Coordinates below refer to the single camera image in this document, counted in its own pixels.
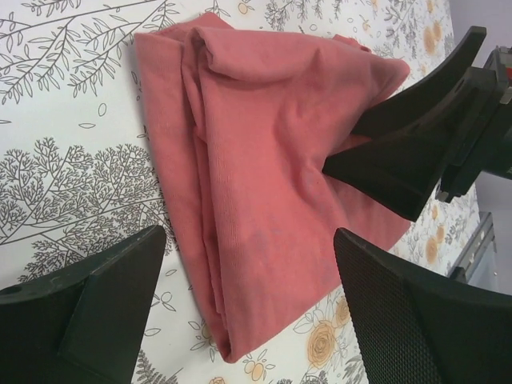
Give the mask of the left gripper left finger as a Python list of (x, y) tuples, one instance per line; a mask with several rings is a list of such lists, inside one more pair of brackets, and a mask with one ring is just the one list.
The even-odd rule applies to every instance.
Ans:
[(166, 245), (150, 226), (1, 291), (3, 383), (128, 383)]

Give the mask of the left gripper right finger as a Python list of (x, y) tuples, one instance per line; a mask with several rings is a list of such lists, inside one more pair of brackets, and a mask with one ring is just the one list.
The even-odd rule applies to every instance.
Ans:
[(371, 383), (509, 383), (511, 297), (444, 277), (347, 229), (342, 287)]

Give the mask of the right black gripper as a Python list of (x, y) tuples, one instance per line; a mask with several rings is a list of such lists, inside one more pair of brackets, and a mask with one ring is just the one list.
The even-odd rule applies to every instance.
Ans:
[(471, 67), (485, 38), (471, 26), (430, 74), (365, 111), (351, 133), (372, 139), (329, 156), (322, 172), (407, 220), (439, 179), (440, 202), (465, 195), (482, 172), (511, 179), (511, 48)]

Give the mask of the pink t-shirt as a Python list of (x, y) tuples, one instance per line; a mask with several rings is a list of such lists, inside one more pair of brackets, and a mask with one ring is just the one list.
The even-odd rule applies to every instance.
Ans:
[(352, 38), (236, 30), (215, 14), (135, 37), (152, 162), (182, 264), (234, 363), (337, 288), (334, 233), (388, 250), (409, 222), (325, 176), (410, 69)]

